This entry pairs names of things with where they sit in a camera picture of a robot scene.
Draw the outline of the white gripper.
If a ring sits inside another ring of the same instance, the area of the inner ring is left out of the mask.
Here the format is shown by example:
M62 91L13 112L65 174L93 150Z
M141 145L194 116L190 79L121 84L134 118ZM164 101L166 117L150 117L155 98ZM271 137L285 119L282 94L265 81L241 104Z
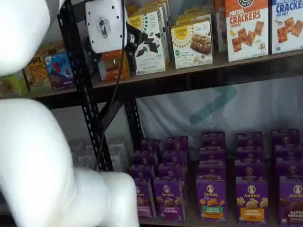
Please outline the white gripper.
M135 52L142 40L142 33L126 23L123 0L91 0L85 3L89 37L82 38L82 50L91 78L104 80L105 66L101 53L126 50L131 76L136 75Z

